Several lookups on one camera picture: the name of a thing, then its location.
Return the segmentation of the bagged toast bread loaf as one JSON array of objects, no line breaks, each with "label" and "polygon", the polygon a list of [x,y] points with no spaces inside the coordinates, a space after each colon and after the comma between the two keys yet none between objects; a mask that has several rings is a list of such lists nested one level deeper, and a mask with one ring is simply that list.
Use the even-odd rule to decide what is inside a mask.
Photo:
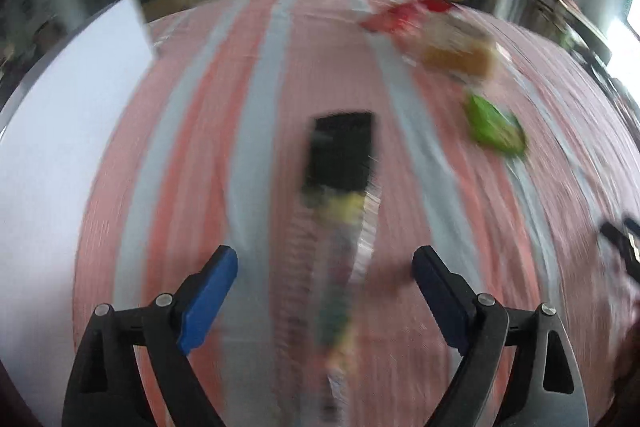
[{"label": "bagged toast bread loaf", "polygon": [[488,80],[498,65],[495,38],[456,14],[430,13],[408,40],[408,54],[426,69],[465,82]]}]

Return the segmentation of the striped red grey tablecloth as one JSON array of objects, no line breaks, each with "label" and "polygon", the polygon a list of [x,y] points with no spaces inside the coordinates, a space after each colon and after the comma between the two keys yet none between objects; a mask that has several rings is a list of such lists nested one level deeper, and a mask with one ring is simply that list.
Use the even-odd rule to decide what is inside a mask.
[{"label": "striped red grey tablecloth", "polygon": [[150,307],[221,244],[239,269],[184,349],[193,426],[419,426],[456,367],[410,275],[428,244],[514,308],[549,301],[596,423],[639,294],[597,233],[639,207],[639,150],[556,44],[469,11],[511,55],[486,88],[526,138],[471,138],[468,91],[359,17],[390,0],[220,0],[155,23],[80,236],[74,325]]}]

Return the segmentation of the cardboard box on floor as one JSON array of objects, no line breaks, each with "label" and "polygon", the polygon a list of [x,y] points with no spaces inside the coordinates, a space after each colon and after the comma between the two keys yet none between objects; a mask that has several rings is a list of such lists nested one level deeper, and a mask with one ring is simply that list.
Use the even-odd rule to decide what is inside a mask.
[{"label": "cardboard box on floor", "polygon": [[191,9],[193,0],[150,0],[142,4],[144,19],[151,23],[165,16]]}]

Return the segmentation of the green snack pack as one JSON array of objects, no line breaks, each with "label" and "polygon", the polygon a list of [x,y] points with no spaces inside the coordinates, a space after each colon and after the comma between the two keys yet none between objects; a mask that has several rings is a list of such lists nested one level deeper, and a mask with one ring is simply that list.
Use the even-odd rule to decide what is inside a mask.
[{"label": "green snack pack", "polygon": [[471,138],[506,156],[523,156],[527,138],[514,114],[505,114],[486,98],[469,93],[463,104]]}]

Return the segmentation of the white cardboard box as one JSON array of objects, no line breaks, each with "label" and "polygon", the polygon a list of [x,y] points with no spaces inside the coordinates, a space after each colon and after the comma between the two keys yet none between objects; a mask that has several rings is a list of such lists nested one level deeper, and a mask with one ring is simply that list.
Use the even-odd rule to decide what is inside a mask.
[{"label": "white cardboard box", "polygon": [[60,425],[75,358],[92,184],[153,61],[139,0],[117,0],[44,54],[1,111],[1,361],[43,426]]}]

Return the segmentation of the red snack bag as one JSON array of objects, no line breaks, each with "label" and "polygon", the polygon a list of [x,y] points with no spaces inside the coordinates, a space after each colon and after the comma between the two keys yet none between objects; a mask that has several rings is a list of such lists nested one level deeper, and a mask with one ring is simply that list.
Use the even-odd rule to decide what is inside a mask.
[{"label": "red snack bag", "polygon": [[445,0],[410,0],[369,15],[360,20],[359,26],[387,35],[414,34],[422,30],[433,15],[447,13],[453,8],[454,4]]}]

